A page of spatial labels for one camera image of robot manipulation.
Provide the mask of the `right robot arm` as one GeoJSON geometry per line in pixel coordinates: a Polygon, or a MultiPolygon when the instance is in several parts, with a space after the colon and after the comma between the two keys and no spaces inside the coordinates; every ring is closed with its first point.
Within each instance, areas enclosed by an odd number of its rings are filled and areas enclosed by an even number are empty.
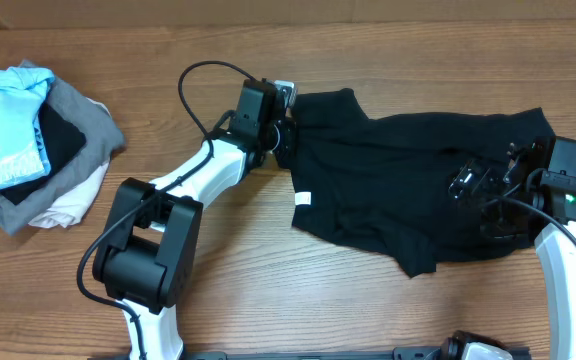
{"type": "Polygon", "coordinates": [[[550,356],[576,359],[576,140],[538,137],[512,145],[498,172],[468,161],[448,188],[481,211],[481,234],[497,243],[533,245],[544,273],[550,356]]]}

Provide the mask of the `black t-shirt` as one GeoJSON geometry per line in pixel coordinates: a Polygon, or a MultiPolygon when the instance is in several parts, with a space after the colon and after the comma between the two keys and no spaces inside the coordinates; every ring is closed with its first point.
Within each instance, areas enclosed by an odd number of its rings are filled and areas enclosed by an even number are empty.
{"type": "Polygon", "coordinates": [[[469,160],[503,171],[511,144],[553,135],[541,109],[373,120],[344,88],[298,96],[292,117],[293,227],[388,255],[409,277],[432,273],[441,262],[491,260],[528,247],[523,236],[484,235],[480,209],[458,205],[448,189],[469,160]]]}

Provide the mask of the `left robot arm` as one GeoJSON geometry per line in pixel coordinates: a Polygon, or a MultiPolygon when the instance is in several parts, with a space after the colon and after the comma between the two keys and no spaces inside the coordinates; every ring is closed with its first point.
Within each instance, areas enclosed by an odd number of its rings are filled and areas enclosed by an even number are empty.
{"type": "Polygon", "coordinates": [[[204,210],[260,166],[267,153],[283,162],[296,147],[296,124],[268,123],[257,137],[213,129],[199,151],[172,173],[148,183],[126,179],[103,233],[80,263],[106,289],[101,302],[120,309],[130,359],[180,359],[176,305],[191,277],[204,210]]]}

